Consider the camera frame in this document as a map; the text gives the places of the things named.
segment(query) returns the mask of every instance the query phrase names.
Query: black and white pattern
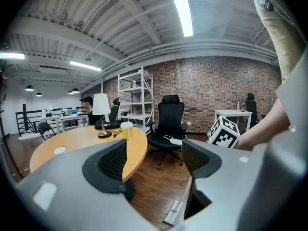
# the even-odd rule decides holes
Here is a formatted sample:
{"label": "black and white pattern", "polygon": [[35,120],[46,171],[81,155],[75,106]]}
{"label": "black and white pattern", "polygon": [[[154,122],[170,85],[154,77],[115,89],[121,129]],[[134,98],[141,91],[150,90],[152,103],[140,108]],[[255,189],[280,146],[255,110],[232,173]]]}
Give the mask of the black and white pattern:
{"label": "black and white pattern", "polygon": [[222,129],[216,136],[212,144],[232,148],[233,144],[236,142],[237,136],[229,133],[228,131]]}
{"label": "black and white pattern", "polygon": [[220,126],[220,122],[219,122],[219,119],[217,119],[215,125],[212,127],[211,136],[210,137],[213,136],[213,134],[216,132],[216,130],[219,128],[219,126]]}
{"label": "black and white pattern", "polygon": [[222,124],[225,127],[229,128],[229,129],[232,129],[234,132],[238,133],[237,128],[236,128],[236,124],[231,122],[231,121],[229,121],[228,119],[222,118]]}

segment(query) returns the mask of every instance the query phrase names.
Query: wooden table top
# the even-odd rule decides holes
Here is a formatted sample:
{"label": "wooden table top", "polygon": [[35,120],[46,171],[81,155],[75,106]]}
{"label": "wooden table top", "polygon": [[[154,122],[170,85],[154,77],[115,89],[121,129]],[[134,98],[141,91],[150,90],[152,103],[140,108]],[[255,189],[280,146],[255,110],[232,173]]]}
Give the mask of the wooden table top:
{"label": "wooden table top", "polygon": [[[123,138],[123,133],[120,133],[115,138],[111,135],[109,138],[99,139],[97,137],[98,132],[94,126],[88,126],[66,131],[49,138],[31,156],[30,171],[35,171],[38,167],[52,159],[55,156],[53,151],[58,147],[65,146],[69,153],[91,145]],[[127,162],[123,168],[123,182],[127,181],[142,163],[147,151],[147,144],[146,135],[140,129],[133,127],[133,139],[131,142],[127,142]]]}

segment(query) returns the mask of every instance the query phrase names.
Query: ceiling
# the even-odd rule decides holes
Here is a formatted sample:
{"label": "ceiling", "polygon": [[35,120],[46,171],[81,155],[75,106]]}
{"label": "ceiling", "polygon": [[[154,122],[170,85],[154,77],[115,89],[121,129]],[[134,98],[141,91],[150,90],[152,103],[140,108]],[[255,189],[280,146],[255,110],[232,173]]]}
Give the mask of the ceiling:
{"label": "ceiling", "polygon": [[[1,52],[25,84],[88,89],[142,66],[226,55],[277,61],[253,0],[188,0],[194,36],[184,38],[173,0],[28,0]],[[75,61],[101,68],[95,72]]]}

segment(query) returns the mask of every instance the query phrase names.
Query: red brick wall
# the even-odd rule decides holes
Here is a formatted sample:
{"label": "red brick wall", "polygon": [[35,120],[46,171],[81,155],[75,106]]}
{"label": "red brick wall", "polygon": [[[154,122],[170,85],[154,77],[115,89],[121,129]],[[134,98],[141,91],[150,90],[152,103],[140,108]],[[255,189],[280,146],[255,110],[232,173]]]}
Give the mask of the red brick wall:
{"label": "red brick wall", "polygon": [[[209,131],[215,109],[236,109],[237,102],[245,108],[248,92],[255,95],[258,115],[266,115],[276,101],[274,92],[281,85],[278,67],[236,57],[179,59],[144,69],[153,74],[154,97],[158,102],[164,95],[179,95],[185,104],[183,121],[192,123],[190,132]],[[117,77],[104,82],[103,88],[111,102],[117,97]],[[158,124],[157,105],[154,114]],[[240,130],[244,126],[245,119],[241,119]]]}

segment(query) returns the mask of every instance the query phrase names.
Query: plastic cup lid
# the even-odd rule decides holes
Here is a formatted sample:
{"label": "plastic cup lid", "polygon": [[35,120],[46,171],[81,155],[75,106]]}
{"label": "plastic cup lid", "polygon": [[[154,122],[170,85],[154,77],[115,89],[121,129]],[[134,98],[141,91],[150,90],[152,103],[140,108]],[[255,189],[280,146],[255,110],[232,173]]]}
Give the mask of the plastic cup lid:
{"label": "plastic cup lid", "polygon": [[66,147],[61,146],[61,147],[58,147],[57,149],[55,149],[55,150],[53,151],[53,154],[59,155],[59,154],[62,154],[62,153],[64,153],[64,152],[66,152]]}
{"label": "plastic cup lid", "polygon": [[122,129],[128,129],[128,128],[132,128],[132,127],[133,127],[133,124],[130,121],[121,123],[121,128]]}

